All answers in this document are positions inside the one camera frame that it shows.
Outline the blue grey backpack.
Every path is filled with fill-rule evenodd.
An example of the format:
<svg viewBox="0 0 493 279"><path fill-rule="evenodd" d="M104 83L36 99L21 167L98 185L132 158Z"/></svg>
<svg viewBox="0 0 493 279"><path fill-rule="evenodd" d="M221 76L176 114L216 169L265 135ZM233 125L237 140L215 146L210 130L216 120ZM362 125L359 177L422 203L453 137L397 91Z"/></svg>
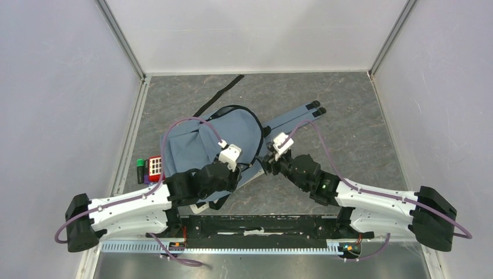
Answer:
<svg viewBox="0 0 493 279"><path fill-rule="evenodd" d="M318 100L301 105L267 122L242 105L227 105L212 113L205 111L224 93L244 78L240 74L207 103L192 118L171 128L161 138L161 153L165 158L165 177L190 169L201 169L219 161L218 143L225 140L242 149L237 160L241 174L254 167L262 168L260 159L269 153L273 138L279 133L291 133L303 120L314 121L326 113Z"/></svg>

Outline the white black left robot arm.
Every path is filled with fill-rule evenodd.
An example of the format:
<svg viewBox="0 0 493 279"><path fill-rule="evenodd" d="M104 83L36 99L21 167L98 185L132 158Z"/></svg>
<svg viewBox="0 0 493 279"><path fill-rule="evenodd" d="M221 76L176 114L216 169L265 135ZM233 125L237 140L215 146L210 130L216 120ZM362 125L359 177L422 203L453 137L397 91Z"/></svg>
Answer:
<svg viewBox="0 0 493 279"><path fill-rule="evenodd" d="M181 233L183 222L174 209L203 202L217 192L233 192L241 179L241 168L215 161L201 169L175 173L153 188L124 195L90 199L74 196L65 212L64 243L70 253L86 251L99 242L133 234Z"/></svg>

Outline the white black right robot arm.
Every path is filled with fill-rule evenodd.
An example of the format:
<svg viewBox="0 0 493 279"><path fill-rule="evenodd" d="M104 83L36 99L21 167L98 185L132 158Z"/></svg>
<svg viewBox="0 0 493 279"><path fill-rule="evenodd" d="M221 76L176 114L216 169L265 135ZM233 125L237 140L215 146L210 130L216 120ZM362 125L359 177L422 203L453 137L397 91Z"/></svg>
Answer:
<svg viewBox="0 0 493 279"><path fill-rule="evenodd" d="M343 237L354 233L414 236L431 249L452 249L457 210L434 188L422 186L413 192L358 183L349 186L349 180L322 170L310 155L266 155L260 163L266 173L283 175L316 203L339 206L335 227Z"/></svg>

